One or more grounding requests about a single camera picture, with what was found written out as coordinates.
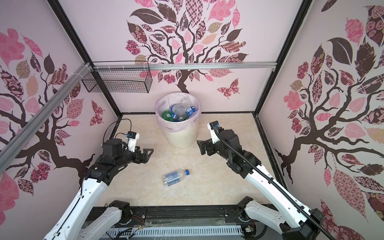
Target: yellow leaf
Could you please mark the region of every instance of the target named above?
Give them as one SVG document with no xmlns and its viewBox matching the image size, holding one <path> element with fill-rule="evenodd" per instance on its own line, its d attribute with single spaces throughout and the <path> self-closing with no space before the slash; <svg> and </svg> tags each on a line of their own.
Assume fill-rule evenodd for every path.
<svg viewBox="0 0 384 240">
<path fill-rule="evenodd" d="M 211 35 L 206 36 L 201 43 L 205 44 L 205 45 L 210 44 L 211 42 L 213 42 L 215 40 L 216 35 L 217 34 L 213 33 Z"/>
<path fill-rule="evenodd" d="M 30 76 L 28 82 L 26 83 L 26 92 L 28 93 L 28 97 L 32 97 L 37 93 L 39 89 L 39 84 L 35 78 L 35 75 Z"/>
<path fill-rule="evenodd" d="M 366 128 L 368 135 L 372 140 L 378 143 L 384 143 L 384 129 L 380 128 Z"/>
</svg>

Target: wall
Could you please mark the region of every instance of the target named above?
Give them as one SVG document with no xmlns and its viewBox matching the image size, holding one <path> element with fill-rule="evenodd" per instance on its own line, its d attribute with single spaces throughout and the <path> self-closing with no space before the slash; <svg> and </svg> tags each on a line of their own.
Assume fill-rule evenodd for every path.
<svg viewBox="0 0 384 240">
<path fill-rule="evenodd" d="M 260 114 L 289 190 L 336 239 L 382 238 L 383 18 L 382 1 L 315 1 Z"/>
<path fill-rule="evenodd" d="M 61 4 L 93 61 L 168 64 L 276 61 L 301 1 L 62 0 Z M 149 94 L 112 96 L 123 112 L 153 111 L 158 98 L 180 91 L 197 96 L 203 111 L 254 111 L 269 75 L 270 69 L 152 71 Z M 138 101 L 127 104 L 127 99 Z"/>
<path fill-rule="evenodd" d="M 2 2 L 0 22 L 2 149 L 83 61 L 45 0 Z M 82 84 L 71 92 L 0 175 L 2 238 L 45 236 L 115 119 L 101 93 L 88 93 Z"/>
</svg>

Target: wire basket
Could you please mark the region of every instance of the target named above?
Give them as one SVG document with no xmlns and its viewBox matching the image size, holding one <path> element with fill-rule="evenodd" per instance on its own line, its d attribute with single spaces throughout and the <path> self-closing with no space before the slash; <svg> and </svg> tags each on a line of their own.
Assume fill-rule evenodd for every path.
<svg viewBox="0 0 384 240">
<path fill-rule="evenodd" d="M 101 92 L 97 80 L 102 80 L 107 90 L 111 93 L 149 93 L 152 76 L 148 62 L 126 62 L 134 62 L 135 65 L 95 66 L 93 71 L 90 71 L 82 80 L 87 91 L 89 93 Z"/>
</svg>

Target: pink butterfly decal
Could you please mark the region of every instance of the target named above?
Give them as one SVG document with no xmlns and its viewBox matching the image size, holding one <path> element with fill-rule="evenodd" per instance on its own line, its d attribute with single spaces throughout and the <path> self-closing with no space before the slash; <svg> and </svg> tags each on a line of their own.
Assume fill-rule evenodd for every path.
<svg viewBox="0 0 384 240">
<path fill-rule="evenodd" d="M 97 124 L 100 124 L 103 122 L 103 118 L 101 115 L 105 110 L 103 110 L 101 107 L 97 106 L 97 104 L 92 100 L 92 108 L 95 112 L 95 115 L 93 115 L 91 122 L 89 123 L 90 126 Z"/>
<path fill-rule="evenodd" d="M 224 93 L 224 96 L 229 99 L 229 96 L 232 95 L 232 93 L 239 93 L 239 88 L 237 87 L 239 85 L 238 78 L 235 79 L 229 88 L 218 88 L 217 90 L 221 93 Z"/>
</svg>

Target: white trash can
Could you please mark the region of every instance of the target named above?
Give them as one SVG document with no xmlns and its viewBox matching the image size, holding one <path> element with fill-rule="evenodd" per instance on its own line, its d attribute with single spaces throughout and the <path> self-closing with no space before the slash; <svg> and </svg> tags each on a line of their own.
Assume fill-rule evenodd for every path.
<svg viewBox="0 0 384 240">
<path fill-rule="evenodd" d="M 162 118 L 162 112 L 170 106 L 178 104 L 183 98 L 189 98 L 196 111 L 185 121 L 169 122 Z M 201 115 L 200 102 L 188 93 L 172 93 L 156 101 L 155 104 L 156 120 L 163 129 L 169 142 L 175 148 L 186 148 L 196 142 L 197 128 L 199 126 L 199 116 Z"/>
</svg>

